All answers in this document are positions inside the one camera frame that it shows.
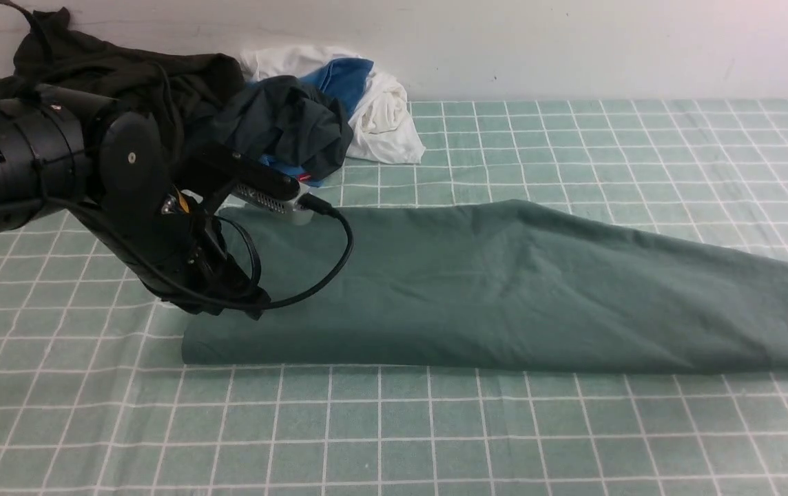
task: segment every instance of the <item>fabric fold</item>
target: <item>fabric fold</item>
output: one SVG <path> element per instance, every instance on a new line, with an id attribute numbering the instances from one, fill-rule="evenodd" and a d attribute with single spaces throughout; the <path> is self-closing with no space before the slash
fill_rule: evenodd
<path id="1" fill-rule="evenodd" d="M 355 247 L 340 276 L 259 321 L 198 316 L 187 364 L 412 364 L 568 373 L 788 370 L 788 264 L 513 200 L 343 208 Z M 340 256 L 338 224 L 250 229 L 272 299 Z M 246 253 L 227 230 L 234 256 Z"/>

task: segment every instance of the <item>green checkered tablecloth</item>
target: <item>green checkered tablecloth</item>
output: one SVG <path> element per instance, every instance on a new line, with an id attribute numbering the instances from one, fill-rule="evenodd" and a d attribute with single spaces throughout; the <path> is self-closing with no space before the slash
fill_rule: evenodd
<path id="1" fill-rule="evenodd" d="M 413 115 L 422 164 L 348 161 L 319 195 L 527 198 L 788 260 L 788 100 Z M 0 495 L 788 496 L 788 373 L 183 367 L 189 316 L 67 214 L 0 235 L 0 277 Z"/>

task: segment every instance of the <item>black cable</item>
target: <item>black cable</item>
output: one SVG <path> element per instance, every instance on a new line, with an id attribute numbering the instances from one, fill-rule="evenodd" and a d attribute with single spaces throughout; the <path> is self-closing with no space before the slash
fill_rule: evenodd
<path id="1" fill-rule="evenodd" d="M 299 293 L 294 296 L 290 296 L 290 298 L 285 298 L 275 302 L 268 302 L 267 304 L 245 304 L 245 302 L 237 302 L 231 300 L 223 300 L 220 298 L 212 298 L 212 296 L 202 295 L 201 293 L 195 292 L 192 289 L 186 288 L 186 286 L 180 285 L 179 282 L 176 280 L 171 279 L 167 276 L 167 274 L 163 273 L 160 269 L 154 266 L 154 264 L 150 263 L 146 258 L 143 257 L 142 254 L 139 254 L 130 245 L 125 241 L 116 230 L 112 229 L 111 226 L 108 225 L 107 221 L 104 219 L 103 216 L 98 216 L 97 211 L 91 210 L 85 207 L 82 207 L 79 204 L 73 203 L 72 201 L 68 200 L 61 200 L 61 198 L 48 198 L 48 203 L 57 205 L 59 207 L 66 208 L 67 210 L 79 211 L 79 213 L 85 214 L 85 216 L 92 217 L 94 222 L 101 224 L 104 226 L 105 230 L 110 233 L 110 236 L 116 240 L 117 244 L 121 245 L 124 251 L 127 252 L 129 257 L 132 257 L 139 263 L 143 268 L 148 270 L 154 277 L 164 282 L 165 285 L 170 286 L 173 289 L 176 289 L 182 295 L 187 296 L 191 301 L 186 300 L 185 298 L 177 298 L 177 301 L 182 302 L 199 302 L 200 304 L 211 304 L 215 307 L 227 308 L 230 310 L 240 310 L 240 311 L 265 311 L 265 310 L 274 310 L 275 308 L 283 308 L 289 307 L 291 304 L 296 304 L 297 302 L 303 301 L 306 298 L 310 298 L 310 296 L 314 296 L 317 292 L 323 289 L 326 285 L 333 280 L 338 273 L 341 272 L 344 264 L 348 261 L 348 258 L 351 256 L 351 252 L 354 248 L 354 234 L 352 232 L 351 226 L 348 223 L 348 220 L 342 216 L 342 214 L 330 206 L 327 202 L 320 200 L 312 195 L 305 195 L 303 198 L 308 198 L 305 202 L 305 207 L 314 210 L 315 206 L 322 206 L 325 204 L 328 207 L 322 208 L 324 211 L 316 210 L 319 214 L 324 214 L 324 216 L 330 216 L 338 222 L 342 224 L 342 229 L 344 230 L 344 234 L 346 234 L 346 248 L 342 252 L 342 256 L 338 260 L 335 266 L 333 266 L 332 270 L 326 274 L 326 276 L 319 280 L 316 285 L 312 286 L 311 288 L 306 289 L 302 293 Z"/>
<path id="2" fill-rule="evenodd" d="M 247 254 L 250 257 L 250 285 L 238 296 L 252 295 L 256 288 L 259 287 L 259 278 L 262 277 L 262 263 L 259 260 L 259 251 L 256 251 L 256 244 L 253 242 L 250 233 L 244 229 L 244 226 L 226 217 L 217 216 L 217 219 L 232 226 L 240 234 L 240 239 L 242 239 L 244 245 L 247 246 Z"/>

